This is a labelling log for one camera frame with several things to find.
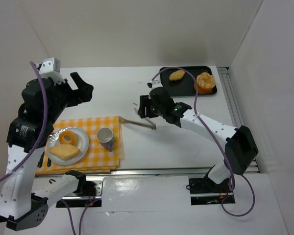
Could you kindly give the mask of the glazed ring donut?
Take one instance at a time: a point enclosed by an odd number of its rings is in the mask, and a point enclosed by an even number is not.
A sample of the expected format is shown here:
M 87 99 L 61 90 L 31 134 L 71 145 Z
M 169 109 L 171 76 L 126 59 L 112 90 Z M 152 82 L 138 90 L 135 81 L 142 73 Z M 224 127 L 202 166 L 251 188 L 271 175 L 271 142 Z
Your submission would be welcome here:
M 77 135 L 74 132 L 70 131 L 70 130 L 61 132 L 59 134 L 58 140 L 59 140 L 60 144 L 71 144 L 71 145 L 74 145 L 74 146 L 77 146 L 77 144 L 78 144 Z

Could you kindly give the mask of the wedge-shaped bread slice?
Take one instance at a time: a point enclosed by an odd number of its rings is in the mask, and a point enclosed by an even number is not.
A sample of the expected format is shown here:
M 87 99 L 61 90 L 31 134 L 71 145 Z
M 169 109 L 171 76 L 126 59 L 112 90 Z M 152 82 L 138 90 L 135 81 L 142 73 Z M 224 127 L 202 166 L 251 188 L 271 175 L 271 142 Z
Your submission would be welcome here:
M 50 147 L 49 152 L 64 161 L 68 161 L 77 156 L 80 153 L 80 149 L 72 144 L 65 143 Z

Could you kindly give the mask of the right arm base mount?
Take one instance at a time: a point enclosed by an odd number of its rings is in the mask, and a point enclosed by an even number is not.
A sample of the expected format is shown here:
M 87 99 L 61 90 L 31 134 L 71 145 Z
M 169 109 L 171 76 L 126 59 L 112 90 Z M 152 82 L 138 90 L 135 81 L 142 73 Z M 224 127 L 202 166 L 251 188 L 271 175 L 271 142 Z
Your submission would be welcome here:
M 190 178 L 186 189 L 191 195 L 191 205 L 234 204 L 233 191 L 228 186 L 229 179 L 217 185 L 208 178 Z

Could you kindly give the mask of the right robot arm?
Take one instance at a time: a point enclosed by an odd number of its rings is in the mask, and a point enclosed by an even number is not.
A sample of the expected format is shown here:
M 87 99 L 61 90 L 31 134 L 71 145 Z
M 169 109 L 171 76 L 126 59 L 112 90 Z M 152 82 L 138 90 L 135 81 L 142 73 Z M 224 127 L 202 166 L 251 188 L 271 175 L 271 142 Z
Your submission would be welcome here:
M 225 125 L 196 112 L 186 103 L 174 102 L 163 87 L 140 96 L 137 113 L 140 118 L 162 117 L 169 124 L 191 130 L 214 142 L 224 159 L 208 171 L 206 178 L 217 185 L 233 179 L 234 175 L 243 175 L 259 153 L 248 127 Z

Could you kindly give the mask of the stainless steel tongs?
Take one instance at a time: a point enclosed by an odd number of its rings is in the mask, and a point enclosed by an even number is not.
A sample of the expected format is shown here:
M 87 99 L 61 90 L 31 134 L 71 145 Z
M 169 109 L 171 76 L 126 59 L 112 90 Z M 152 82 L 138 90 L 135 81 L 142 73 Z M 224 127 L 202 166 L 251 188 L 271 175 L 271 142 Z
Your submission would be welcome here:
M 149 118 L 144 118 L 144 122 L 142 122 L 142 121 L 128 120 L 119 116 L 119 122 L 121 124 L 133 124 L 133 125 L 145 127 L 151 130 L 156 130 L 156 124 L 153 121 L 151 121 Z

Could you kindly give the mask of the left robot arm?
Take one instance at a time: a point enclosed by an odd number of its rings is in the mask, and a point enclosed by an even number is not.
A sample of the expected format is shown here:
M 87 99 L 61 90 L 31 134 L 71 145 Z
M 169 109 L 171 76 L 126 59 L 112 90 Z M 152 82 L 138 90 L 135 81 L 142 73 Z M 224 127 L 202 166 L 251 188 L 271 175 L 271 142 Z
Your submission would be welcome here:
M 29 81 L 22 91 L 24 102 L 8 131 L 8 177 L 0 194 L 0 223 L 6 223 L 11 230 L 39 226 L 52 205 L 69 193 L 83 195 L 92 185 L 85 174 L 70 170 L 45 188 L 32 191 L 53 124 L 65 108 L 92 99 L 93 86 L 77 72 L 71 73 L 71 78 L 77 86 L 75 90 L 67 80 L 58 82 L 48 76 Z

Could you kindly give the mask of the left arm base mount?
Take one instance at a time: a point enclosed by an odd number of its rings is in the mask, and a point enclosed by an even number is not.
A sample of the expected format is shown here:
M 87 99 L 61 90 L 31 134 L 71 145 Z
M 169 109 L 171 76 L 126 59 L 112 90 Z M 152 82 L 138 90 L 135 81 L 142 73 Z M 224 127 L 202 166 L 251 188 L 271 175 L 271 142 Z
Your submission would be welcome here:
M 69 193 L 56 203 L 57 208 L 64 208 L 66 202 L 70 208 L 84 208 L 90 204 L 91 208 L 102 205 L 103 180 L 88 181 L 81 194 Z

